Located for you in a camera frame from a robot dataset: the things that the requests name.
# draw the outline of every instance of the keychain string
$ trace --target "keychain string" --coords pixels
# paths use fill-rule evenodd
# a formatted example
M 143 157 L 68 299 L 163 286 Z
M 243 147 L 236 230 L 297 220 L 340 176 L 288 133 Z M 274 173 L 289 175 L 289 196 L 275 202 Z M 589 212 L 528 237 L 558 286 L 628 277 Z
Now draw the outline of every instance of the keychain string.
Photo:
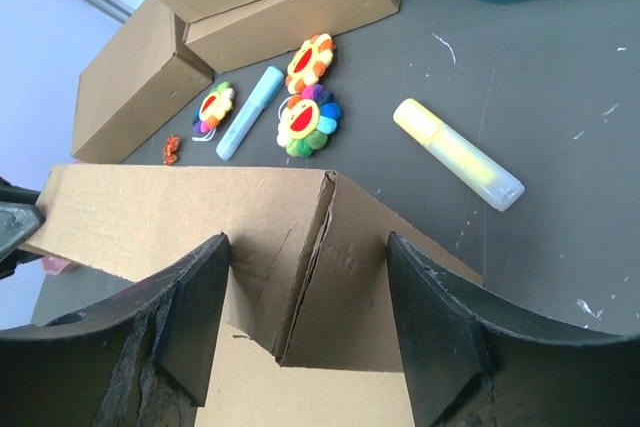
M 282 120 L 282 112 L 284 111 L 284 107 L 287 105 L 287 102 L 293 98 L 293 95 L 290 95 L 286 99 L 282 101 L 280 107 L 278 107 L 278 120 Z

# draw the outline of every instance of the pink object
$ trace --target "pink object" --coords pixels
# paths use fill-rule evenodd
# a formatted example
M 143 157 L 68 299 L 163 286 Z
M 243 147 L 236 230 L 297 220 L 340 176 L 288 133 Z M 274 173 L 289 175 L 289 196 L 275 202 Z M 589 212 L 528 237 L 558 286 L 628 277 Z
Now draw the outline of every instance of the pink object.
M 42 269 L 47 274 L 58 275 L 72 271 L 76 266 L 68 260 L 57 259 L 55 257 L 43 257 L 41 259 Z

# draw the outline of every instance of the marker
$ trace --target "marker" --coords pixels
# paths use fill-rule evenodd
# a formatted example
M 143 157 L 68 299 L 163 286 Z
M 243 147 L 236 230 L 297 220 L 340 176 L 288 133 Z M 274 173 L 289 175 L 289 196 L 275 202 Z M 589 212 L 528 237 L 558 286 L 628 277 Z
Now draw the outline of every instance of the marker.
M 518 179 L 416 100 L 402 102 L 393 121 L 494 209 L 504 212 L 524 193 Z
M 267 108 L 284 85 L 284 74 L 273 66 L 267 67 L 244 103 L 238 115 L 216 147 L 216 154 L 222 160 L 229 160 L 242 143 L 260 113 Z

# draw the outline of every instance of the rainbow flower plush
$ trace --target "rainbow flower plush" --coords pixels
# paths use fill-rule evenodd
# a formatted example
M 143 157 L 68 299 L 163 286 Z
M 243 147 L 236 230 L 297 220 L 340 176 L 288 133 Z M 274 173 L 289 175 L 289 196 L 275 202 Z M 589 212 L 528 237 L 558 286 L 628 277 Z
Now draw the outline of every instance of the rainbow flower plush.
M 216 133 L 216 128 L 233 108 L 235 91 L 229 82 L 222 82 L 209 91 L 202 101 L 202 105 L 196 110 L 193 118 L 193 130 L 196 134 L 205 134 L 203 137 L 192 137 L 196 142 L 209 142 Z
M 310 85 L 287 102 L 276 142 L 291 157 L 309 157 L 326 145 L 341 115 L 331 92 L 320 84 Z

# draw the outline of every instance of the gray table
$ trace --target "gray table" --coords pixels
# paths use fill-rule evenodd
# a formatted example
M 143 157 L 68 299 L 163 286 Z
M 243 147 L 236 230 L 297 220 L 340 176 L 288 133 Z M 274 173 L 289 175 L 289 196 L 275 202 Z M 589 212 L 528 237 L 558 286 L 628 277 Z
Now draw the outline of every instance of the gray table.
M 327 150 L 288 160 L 276 145 L 283 90 L 227 165 L 338 170 L 484 275 L 499 295 L 575 325 L 637 332 L 638 25 L 640 0 L 403 0 L 400 14 L 336 39 L 325 85 L 345 117 Z M 284 69 L 290 58 L 216 82 L 231 81 L 239 105 L 267 65 Z M 203 95 L 127 163 L 160 163 L 169 134 L 190 137 Z M 471 193 L 392 122 L 407 97 L 515 174 L 524 196 L 498 213 Z M 222 165 L 215 145 L 185 141 L 180 163 Z M 97 299 L 124 285 L 106 288 L 102 275 L 48 278 L 34 320 L 81 307 L 87 292 Z

